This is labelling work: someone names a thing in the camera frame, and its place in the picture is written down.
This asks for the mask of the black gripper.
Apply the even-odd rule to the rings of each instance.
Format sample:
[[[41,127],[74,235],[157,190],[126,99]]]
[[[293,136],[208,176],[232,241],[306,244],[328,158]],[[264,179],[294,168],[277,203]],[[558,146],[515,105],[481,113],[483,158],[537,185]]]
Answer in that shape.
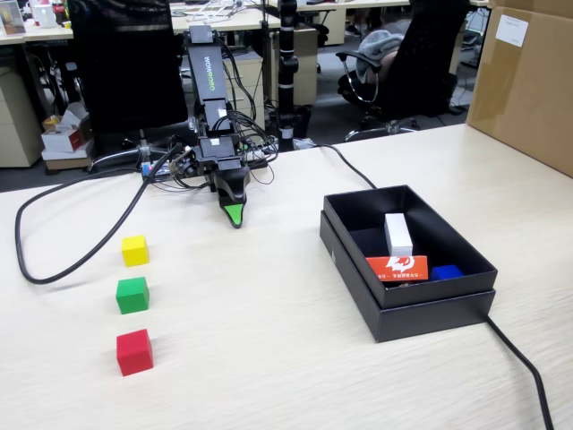
[[[214,184],[218,202],[233,228],[240,228],[244,220],[245,188],[249,184],[249,168],[243,167],[235,153],[231,136],[201,138],[199,140],[199,169],[202,173],[215,172]]]

